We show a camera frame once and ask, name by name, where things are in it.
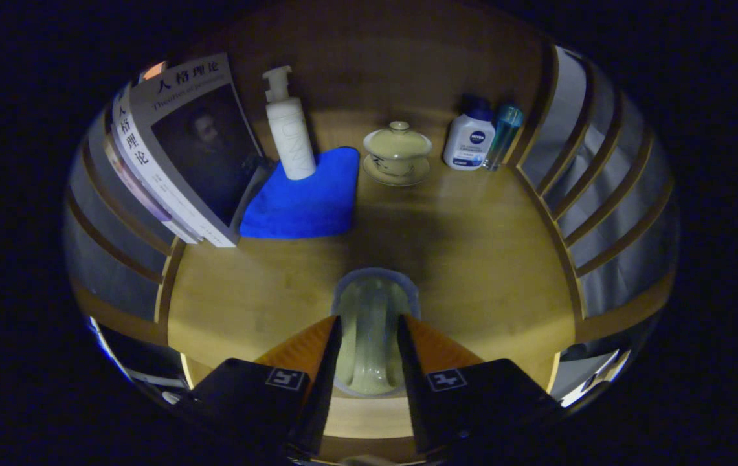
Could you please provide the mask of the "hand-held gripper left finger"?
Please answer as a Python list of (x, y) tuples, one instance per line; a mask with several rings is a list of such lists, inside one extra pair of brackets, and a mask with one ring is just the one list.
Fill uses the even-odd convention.
[(342, 342), (339, 316), (250, 362), (228, 358), (191, 392), (191, 421), (262, 456), (303, 461), (320, 451)]

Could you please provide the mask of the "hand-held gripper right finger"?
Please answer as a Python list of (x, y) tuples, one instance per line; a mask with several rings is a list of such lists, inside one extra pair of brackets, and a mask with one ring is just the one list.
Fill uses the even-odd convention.
[(397, 341), (418, 453), (531, 434), (561, 418), (561, 405), (508, 358), (485, 362), (418, 318), (399, 317)]

